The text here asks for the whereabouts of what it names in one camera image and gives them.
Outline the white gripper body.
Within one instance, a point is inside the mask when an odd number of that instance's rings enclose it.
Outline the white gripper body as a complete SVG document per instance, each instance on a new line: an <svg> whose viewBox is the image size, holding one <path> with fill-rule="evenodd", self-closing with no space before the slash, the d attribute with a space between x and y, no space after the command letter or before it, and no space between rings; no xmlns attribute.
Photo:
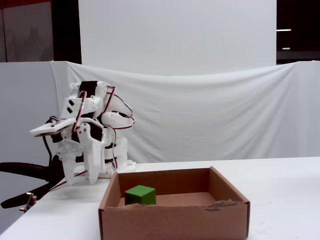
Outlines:
<svg viewBox="0 0 320 240"><path fill-rule="evenodd" d="M58 143L58 153L100 153L103 146L102 125L85 118L73 130L74 123L64 126Z"/></svg>

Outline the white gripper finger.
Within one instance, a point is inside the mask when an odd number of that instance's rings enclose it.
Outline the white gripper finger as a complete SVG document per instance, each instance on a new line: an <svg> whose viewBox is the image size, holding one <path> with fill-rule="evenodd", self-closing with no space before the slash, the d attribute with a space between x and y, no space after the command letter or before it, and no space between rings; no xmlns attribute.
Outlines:
<svg viewBox="0 0 320 240"><path fill-rule="evenodd" d="M101 170L101 153L102 142L91 139L87 140L83 148L84 167L87 171L87 179L91 184L94 184L100 174Z"/></svg>
<svg viewBox="0 0 320 240"><path fill-rule="evenodd" d="M70 151L59 150L58 157L62 162L64 177L68 185L75 182L76 155Z"/></svg>

